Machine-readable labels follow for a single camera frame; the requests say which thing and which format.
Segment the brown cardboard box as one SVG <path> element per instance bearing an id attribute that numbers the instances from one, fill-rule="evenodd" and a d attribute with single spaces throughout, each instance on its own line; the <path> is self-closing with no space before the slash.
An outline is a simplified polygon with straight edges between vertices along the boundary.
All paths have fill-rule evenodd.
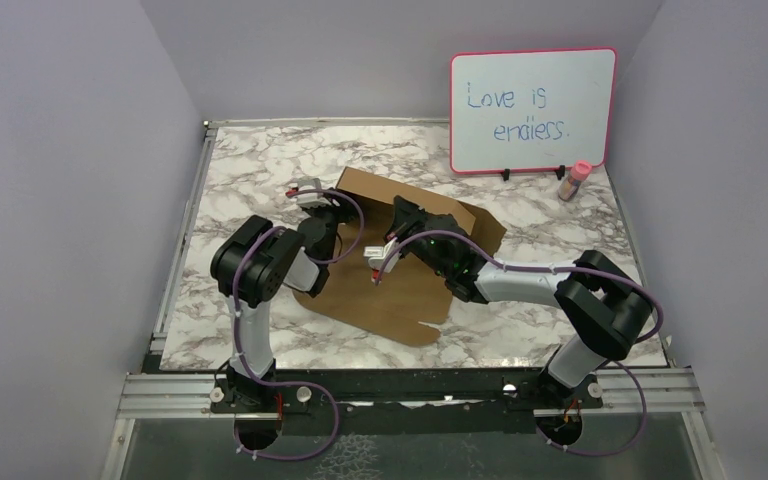
<path id="1" fill-rule="evenodd" d="M 425 346 L 439 338 L 433 324 L 449 315 L 453 294 L 444 280 L 416 256 L 397 262 L 379 285 L 363 249 L 384 243 L 393 221 L 393 199 L 401 196 L 433 214 L 451 214 L 466 234 L 485 251 L 495 253 L 506 228 L 487 210 L 382 176 L 347 167 L 336 187 L 360 205 L 365 216 L 362 233 L 356 221 L 343 225 L 339 233 L 346 247 L 356 238 L 359 244 L 346 258 L 328 267 L 329 278 L 316 297 L 295 291 L 293 297 L 305 309 L 325 315 L 407 346 Z"/>

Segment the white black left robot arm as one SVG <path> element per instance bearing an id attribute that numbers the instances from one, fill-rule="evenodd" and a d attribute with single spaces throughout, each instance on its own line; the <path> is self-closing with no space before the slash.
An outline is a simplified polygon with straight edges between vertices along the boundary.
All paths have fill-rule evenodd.
<path id="1" fill-rule="evenodd" d="M 363 227 L 359 204 L 335 189 L 292 189 L 287 195 L 308 215 L 297 228 L 249 217 L 216 251 L 210 275 L 232 314 L 233 353 L 225 368 L 228 395 L 258 411 L 273 401 L 275 359 L 269 340 L 271 301 L 286 286 L 311 298 L 324 289 L 341 224 Z"/>

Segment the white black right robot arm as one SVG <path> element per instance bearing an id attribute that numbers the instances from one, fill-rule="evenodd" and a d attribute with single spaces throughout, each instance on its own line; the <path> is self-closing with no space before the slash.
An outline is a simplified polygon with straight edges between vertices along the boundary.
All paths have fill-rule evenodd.
<path id="1" fill-rule="evenodd" d="M 584 251 L 560 265 L 527 265 L 487 253 L 450 214 L 432 214 L 400 196 L 393 200 L 387 232 L 388 272 L 408 254 L 441 277 L 455 298 L 466 303 L 524 302 L 560 309 L 575 330 L 543 367 L 539 398 L 560 407 L 598 367 L 627 358 L 633 345 L 658 330 L 643 330 L 649 318 L 663 323 L 663 309 L 607 256 Z"/>

